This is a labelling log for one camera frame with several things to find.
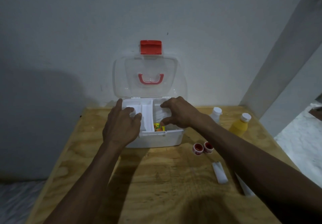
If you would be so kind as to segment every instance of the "plywood tabletop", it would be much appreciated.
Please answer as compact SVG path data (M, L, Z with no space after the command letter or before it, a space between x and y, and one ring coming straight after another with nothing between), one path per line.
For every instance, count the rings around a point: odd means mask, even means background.
M221 106L221 125L229 128L241 106ZM210 114L212 108L199 107ZM102 144L110 109L85 109L27 220L42 223L90 165ZM244 139L296 168L256 118ZM196 156L192 145L204 142L188 128L181 145L124 149L94 223L279 223L257 197L245 197L217 153ZM219 185L211 163L220 161L228 184Z

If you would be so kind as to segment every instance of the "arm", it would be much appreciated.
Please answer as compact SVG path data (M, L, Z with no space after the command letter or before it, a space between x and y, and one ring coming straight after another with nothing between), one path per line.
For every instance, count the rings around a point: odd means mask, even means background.
M122 149L139 135L142 115L130 118L133 110L129 107L122 110L122 100L117 101L109 113L103 129L103 143L92 163L44 224L93 221Z
M222 128L181 97L161 107L172 113L162 124L200 133L281 222L322 220L322 189L302 173Z

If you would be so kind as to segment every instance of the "white plastic bottle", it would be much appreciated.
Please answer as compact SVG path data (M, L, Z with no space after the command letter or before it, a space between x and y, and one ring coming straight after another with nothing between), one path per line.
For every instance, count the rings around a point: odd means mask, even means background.
M220 122L220 115L223 113L222 109L219 107L214 107L212 110L212 113L210 114L210 117L217 123L219 124Z

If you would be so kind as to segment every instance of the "red handle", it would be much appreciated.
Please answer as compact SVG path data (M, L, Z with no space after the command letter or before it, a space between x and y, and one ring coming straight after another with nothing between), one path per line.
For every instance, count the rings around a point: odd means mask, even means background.
M142 74L139 74L139 79L142 84L144 84L144 85L157 85L163 81L164 74L160 74L160 79L157 82L145 82L145 81L143 81L142 76L143 76Z

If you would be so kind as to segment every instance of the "white plastic storage box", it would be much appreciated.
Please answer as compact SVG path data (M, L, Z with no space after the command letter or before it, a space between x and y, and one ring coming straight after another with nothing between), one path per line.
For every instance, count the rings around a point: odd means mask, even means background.
M142 113L139 136L128 148L155 148L179 145L184 130L167 125L155 132L154 123L171 116L160 107L171 97L187 97L187 82L179 61L174 57L137 55L115 61L113 70L116 96L123 98L123 108L133 107L130 116Z

